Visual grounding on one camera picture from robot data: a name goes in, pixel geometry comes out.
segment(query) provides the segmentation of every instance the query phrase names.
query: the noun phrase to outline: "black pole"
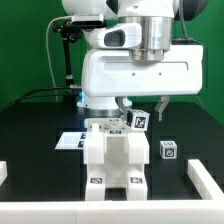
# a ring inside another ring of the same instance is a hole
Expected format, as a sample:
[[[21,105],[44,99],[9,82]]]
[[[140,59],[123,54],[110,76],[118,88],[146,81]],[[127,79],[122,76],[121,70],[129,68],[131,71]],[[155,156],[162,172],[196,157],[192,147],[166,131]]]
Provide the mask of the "black pole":
[[[62,32],[61,36],[63,40],[64,56],[65,56],[65,69],[66,69],[65,81],[66,81],[66,85],[70,86],[74,84],[74,78],[73,78],[72,67],[71,67],[69,41],[65,33]]]

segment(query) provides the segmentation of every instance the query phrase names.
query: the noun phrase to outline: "black cable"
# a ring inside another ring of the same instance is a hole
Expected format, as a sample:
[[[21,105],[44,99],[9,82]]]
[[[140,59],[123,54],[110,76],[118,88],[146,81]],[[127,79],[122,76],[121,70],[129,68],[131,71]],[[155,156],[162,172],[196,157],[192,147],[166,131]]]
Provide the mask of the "black cable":
[[[0,113],[2,113],[4,110],[6,110],[9,106],[13,105],[13,104],[16,104],[16,103],[20,103],[21,101],[23,100],[28,100],[28,99],[33,99],[33,98],[44,98],[44,97],[58,97],[58,96],[61,96],[63,97],[64,95],[63,94],[51,94],[51,95],[41,95],[41,96],[29,96],[29,95],[32,95],[34,93],[37,93],[37,92],[41,92],[41,91],[49,91],[50,90],[55,90],[55,88],[43,88],[43,89],[38,89],[38,90],[33,90],[33,91],[30,91],[29,93],[26,93],[24,94],[22,97],[16,99],[16,100],[13,100],[11,102],[9,102],[8,104],[6,104],[3,109],[0,110]],[[64,87],[56,87],[56,89],[70,89],[71,88],[64,88]],[[79,91],[76,91],[76,92],[72,92],[74,95],[76,96],[79,96],[80,92]]]
[[[180,17],[182,33],[185,40],[187,41],[188,38],[187,38],[187,30],[185,26],[185,21],[184,21],[184,1],[183,0],[179,0],[179,17]]]
[[[54,90],[71,90],[71,88],[70,87],[40,88],[40,89],[35,89],[35,90],[30,91],[30,92],[27,92],[27,93],[23,94],[21,97],[30,96],[32,94],[39,93],[39,92],[54,91]]]
[[[33,99],[33,98],[41,98],[41,97],[56,97],[56,96],[63,96],[61,94],[52,94],[52,95],[43,95],[43,96],[26,96],[26,97],[20,97],[16,100],[13,100],[11,102],[9,102],[8,104],[6,104],[1,110],[0,113],[2,113],[4,110],[6,110],[9,106],[19,103],[22,100],[28,100],[28,99]]]

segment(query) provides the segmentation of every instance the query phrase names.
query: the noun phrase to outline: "white block structure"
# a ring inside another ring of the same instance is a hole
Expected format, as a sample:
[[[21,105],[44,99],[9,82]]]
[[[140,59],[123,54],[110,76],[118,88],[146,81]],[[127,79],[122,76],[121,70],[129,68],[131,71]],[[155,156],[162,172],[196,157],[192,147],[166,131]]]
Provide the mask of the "white block structure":
[[[96,173],[99,178],[105,180],[105,188],[127,189],[129,186],[131,190],[127,192],[133,192],[135,189],[138,192],[142,191],[135,195],[134,200],[146,200],[144,164],[149,163],[149,144],[144,131],[131,130],[120,118],[86,119],[85,127],[87,128],[84,143],[84,163],[87,164],[86,200],[104,200],[103,185],[90,184],[91,177]],[[136,173],[144,180],[142,188],[133,188],[128,182],[128,175],[135,177]]]
[[[0,186],[5,181],[7,177],[7,165],[6,162],[0,161]]]
[[[162,159],[176,159],[177,145],[174,141],[160,141],[160,155]]]
[[[204,200],[224,200],[224,194],[198,160],[188,160],[188,176]]]

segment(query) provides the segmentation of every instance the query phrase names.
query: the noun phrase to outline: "white cube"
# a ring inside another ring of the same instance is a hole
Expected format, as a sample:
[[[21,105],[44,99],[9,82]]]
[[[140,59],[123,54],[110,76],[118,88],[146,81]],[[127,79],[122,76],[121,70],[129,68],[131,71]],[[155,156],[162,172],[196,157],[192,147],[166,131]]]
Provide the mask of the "white cube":
[[[160,141],[160,155],[163,159],[176,159],[176,143],[174,141]]]

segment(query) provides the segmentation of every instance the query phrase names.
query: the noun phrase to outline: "white panel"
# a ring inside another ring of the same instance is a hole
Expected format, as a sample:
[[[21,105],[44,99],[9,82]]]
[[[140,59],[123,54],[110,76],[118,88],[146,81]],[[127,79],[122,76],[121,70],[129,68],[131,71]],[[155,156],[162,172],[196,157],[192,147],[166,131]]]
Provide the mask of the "white panel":
[[[0,161],[0,186],[7,177],[7,165],[6,162]]]
[[[224,201],[0,203],[1,224],[223,224]]]
[[[224,194],[199,160],[188,161],[188,176],[202,199],[224,200]]]

